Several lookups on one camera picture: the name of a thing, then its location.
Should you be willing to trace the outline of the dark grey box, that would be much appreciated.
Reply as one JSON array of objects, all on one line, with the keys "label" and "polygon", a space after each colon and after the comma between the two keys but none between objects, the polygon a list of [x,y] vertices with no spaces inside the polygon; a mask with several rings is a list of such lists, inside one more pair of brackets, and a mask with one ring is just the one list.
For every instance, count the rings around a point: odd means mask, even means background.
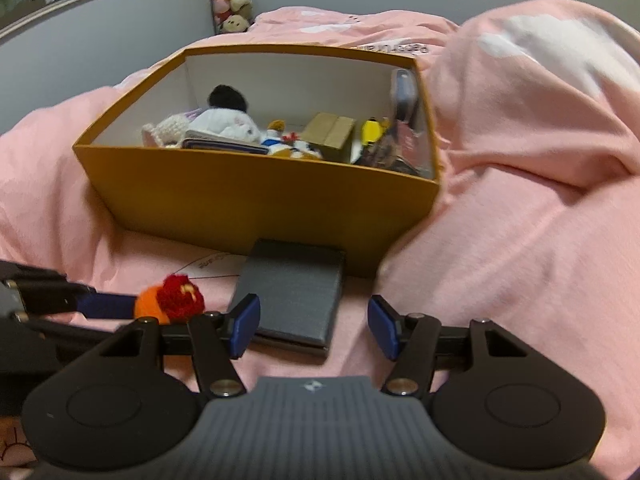
[{"label": "dark grey box", "polygon": [[254,341],[325,358],[343,289],[345,253],[335,247],[258,240],[231,303],[260,302]]}]

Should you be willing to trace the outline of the orange red crochet chicken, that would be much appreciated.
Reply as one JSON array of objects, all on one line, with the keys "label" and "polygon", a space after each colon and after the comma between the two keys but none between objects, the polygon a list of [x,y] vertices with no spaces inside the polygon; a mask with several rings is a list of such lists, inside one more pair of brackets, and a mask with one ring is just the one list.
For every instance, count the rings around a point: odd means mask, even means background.
[{"label": "orange red crochet chicken", "polygon": [[203,294],[184,274],[168,275],[134,302],[134,318],[156,318],[162,325],[186,323],[204,311]]}]

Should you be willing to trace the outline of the bear plush with blue tag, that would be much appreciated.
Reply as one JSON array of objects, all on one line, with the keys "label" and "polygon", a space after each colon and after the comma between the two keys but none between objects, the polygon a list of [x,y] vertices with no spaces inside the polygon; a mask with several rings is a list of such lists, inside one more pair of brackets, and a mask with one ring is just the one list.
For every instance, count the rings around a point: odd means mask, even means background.
[{"label": "bear plush with blue tag", "polygon": [[299,135],[288,132],[286,123],[282,119],[275,119],[267,127],[265,140],[262,145],[268,148],[270,156],[280,158],[299,158],[300,151],[296,146]]}]

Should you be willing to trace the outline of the white pink crochet bunny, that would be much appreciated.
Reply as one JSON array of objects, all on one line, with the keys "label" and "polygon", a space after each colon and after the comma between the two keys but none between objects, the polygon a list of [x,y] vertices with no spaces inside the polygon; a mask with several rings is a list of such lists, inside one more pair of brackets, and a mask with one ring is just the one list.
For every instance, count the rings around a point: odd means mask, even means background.
[{"label": "white pink crochet bunny", "polygon": [[142,144],[145,148],[180,148],[191,122],[198,117],[197,110],[170,115],[156,125],[146,124],[141,128]]}]

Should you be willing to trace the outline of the grey foil packet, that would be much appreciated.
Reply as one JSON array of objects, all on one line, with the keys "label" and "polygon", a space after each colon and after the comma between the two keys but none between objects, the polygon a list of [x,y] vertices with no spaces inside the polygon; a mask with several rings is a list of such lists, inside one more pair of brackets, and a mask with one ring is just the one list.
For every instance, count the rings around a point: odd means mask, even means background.
[{"label": "grey foil packet", "polygon": [[252,155],[268,155],[269,150],[262,144],[243,140],[228,139],[206,132],[189,130],[181,141],[185,150],[209,150]]}]

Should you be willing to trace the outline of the pink striped white plush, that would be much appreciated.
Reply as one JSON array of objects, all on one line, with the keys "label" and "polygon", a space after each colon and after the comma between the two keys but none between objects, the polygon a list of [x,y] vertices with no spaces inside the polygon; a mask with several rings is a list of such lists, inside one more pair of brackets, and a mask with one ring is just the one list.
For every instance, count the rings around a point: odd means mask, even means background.
[{"label": "pink striped white plush", "polygon": [[190,131],[233,141],[262,143],[262,132],[247,114],[248,105],[241,92],[218,84],[209,93],[207,102],[208,109],[190,122]]}]

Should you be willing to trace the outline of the orange cardboard storage box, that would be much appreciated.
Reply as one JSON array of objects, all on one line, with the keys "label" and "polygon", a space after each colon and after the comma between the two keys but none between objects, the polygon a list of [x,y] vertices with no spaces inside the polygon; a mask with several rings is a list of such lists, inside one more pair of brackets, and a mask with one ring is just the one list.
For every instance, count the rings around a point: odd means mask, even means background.
[{"label": "orange cardboard storage box", "polygon": [[141,129],[207,103],[217,84],[239,90],[259,125],[302,130],[319,113],[363,122],[393,113],[392,76],[405,55],[302,44],[186,48],[155,67],[77,139],[74,152],[126,229],[246,255],[256,240],[341,248],[351,274],[373,274],[426,219],[440,188],[430,100],[418,85],[417,174],[322,159],[148,148]]}]

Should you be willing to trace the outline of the pink printed duvet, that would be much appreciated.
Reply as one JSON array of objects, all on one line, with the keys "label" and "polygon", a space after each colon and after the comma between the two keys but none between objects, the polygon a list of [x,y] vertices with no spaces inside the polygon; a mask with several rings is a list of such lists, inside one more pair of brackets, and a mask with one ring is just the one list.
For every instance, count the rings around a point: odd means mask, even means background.
[{"label": "pink printed duvet", "polygon": [[[639,468],[639,32],[574,0],[503,6],[461,26],[290,6],[190,47],[276,42],[416,57],[444,184],[431,218],[384,260],[374,294],[445,325],[492,318],[590,385],[606,411],[592,463],[628,479]],[[117,226],[73,154],[150,71],[34,110],[1,137],[1,260],[135,294],[213,255]],[[367,329],[369,290],[345,283],[324,362],[254,347],[235,362],[242,381],[368,375],[379,385],[392,363]]]}]

